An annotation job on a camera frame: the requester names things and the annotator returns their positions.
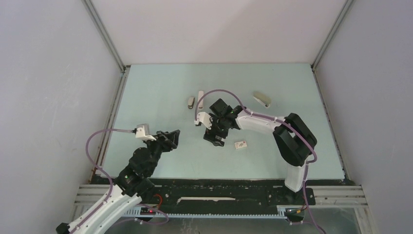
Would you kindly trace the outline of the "beige stapler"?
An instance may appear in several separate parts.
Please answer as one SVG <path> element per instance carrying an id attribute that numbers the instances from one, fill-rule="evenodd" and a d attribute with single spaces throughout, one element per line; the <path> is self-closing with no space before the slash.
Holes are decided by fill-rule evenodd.
<path id="1" fill-rule="evenodd" d="M 272 99 L 261 92 L 253 92 L 253 98 L 266 109 L 268 109 L 271 106 Z"/>

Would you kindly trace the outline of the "white staple box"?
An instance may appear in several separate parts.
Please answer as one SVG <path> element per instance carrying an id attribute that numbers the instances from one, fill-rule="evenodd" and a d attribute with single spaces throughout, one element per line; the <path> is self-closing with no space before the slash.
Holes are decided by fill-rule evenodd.
<path id="1" fill-rule="evenodd" d="M 247 148 L 247 142 L 246 141 L 238 141 L 234 143 L 235 149 L 243 149 L 243 148 Z"/>

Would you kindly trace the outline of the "white stapler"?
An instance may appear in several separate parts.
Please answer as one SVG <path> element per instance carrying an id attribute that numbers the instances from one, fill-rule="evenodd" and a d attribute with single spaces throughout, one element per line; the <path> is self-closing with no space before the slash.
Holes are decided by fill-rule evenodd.
<path id="1" fill-rule="evenodd" d="M 204 107 L 204 98 L 203 98 L 203 96 L 204 96 L 204 91 L 203 90 L 200 90 L 199 92 L 198 92 L 198 101 L 197 101 L 197 108 L 198 109 L 203 109 L 203 107 Z"/>

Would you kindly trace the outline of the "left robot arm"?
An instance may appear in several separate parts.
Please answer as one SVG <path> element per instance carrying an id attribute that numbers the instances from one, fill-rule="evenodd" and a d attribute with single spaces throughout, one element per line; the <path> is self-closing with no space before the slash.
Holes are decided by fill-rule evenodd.
<path id="1" fill-rule="evenodd" d="M 127 166 L 115 179 L 109 179 L 109 189 L 84 214 L 71 223 L 56 227 L 58 234 L 103 234 L 126 211 L 139 203 L 148 203 L 154 197 L 154 184 L 150 181 L 162 153 L 177 149 L 180 130 L 158 131 L 149 134 L 147 125 L 141 124 L 133 130 L 120 132 L 134 134 L 145 143 L 137 148 Z"/>

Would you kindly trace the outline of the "small grey stapler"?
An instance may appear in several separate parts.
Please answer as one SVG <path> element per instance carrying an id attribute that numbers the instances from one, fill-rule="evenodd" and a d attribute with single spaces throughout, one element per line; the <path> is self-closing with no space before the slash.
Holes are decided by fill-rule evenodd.
<path id="1" fill-rule="evenodd" d="M 194 96 L 190 96 L 189 98 L 188 98 L 188 109 L 193 109 L 193 107 L 194 107 L 194 104 L 195 104 L 195 97 Z"/>

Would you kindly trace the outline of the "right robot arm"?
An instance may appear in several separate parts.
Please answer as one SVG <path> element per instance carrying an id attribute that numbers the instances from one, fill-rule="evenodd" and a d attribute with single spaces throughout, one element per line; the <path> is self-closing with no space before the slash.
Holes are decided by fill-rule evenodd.
<path id="1" fill-rule="evenodd" d="M 317 139 L 301 117 L 270 117 L 254 113 L 242 105 L 232 108 L 221 98 L 210 106 L 210 113 L 199 112 L 194 124 L 204 125 L 204 139 L 214 146 L 224 146 L 230 129 L 251 130 L 272 135 L 283 160 L 287 163 L 283 197 L 295 204 L 303 197 L 302 186 L 308 173 L 308 157 L 314 154 Z"/>

